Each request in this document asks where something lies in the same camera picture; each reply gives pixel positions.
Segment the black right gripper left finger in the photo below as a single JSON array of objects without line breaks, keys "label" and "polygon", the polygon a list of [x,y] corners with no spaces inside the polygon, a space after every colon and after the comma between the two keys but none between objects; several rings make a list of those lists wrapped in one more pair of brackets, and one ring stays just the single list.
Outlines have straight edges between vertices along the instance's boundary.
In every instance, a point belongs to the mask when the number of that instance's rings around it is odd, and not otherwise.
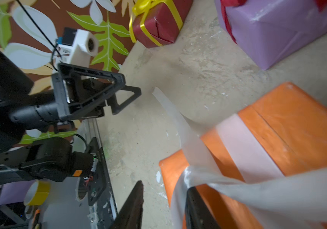
[{"label": "black right gripper left finger", "polygon": [[141,229],[143,217],[142,181],[138,181],[122,206],[110,229]]}]

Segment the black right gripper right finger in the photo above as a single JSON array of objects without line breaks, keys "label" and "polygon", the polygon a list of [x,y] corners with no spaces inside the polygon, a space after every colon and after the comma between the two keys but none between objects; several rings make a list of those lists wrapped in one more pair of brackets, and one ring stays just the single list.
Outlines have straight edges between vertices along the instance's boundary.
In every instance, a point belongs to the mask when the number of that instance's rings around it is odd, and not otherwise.
[{"label": "black right gripper right finger", "polygon": [[195,187],[187,191],[185,221],[187,229],[220,229]]}]

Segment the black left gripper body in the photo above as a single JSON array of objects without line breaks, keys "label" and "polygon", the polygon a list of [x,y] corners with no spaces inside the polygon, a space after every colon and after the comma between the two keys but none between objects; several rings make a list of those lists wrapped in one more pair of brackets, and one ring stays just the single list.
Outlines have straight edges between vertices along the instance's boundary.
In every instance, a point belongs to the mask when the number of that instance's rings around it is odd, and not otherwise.
[{"label": "black left gripper body", "polygon": [[28,96],[28,104],[9,109],[9,119],[24,130],[46,132],[50,126],[68,124],[74,120],[60,120],[58,116],[58,74],[52,75],[53,90]]}]

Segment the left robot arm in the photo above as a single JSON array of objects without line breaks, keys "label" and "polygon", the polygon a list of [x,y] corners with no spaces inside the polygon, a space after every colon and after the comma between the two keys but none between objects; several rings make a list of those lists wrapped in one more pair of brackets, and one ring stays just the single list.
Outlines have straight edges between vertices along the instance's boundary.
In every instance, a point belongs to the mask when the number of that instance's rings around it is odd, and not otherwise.
[{"label": "left robot arm", "polygon": [[0,185],[91,175],[99,150],[93,143],[84,153],[59,136],[13,147],[27,130],[64,132],[75,120],[104,116],[105,106],[118,114],[141,95],[140,88],[126,85],[123,74],[66,63],[58,65],[52,84],[53,90],[31,94],[33,81],[0,51]]}]

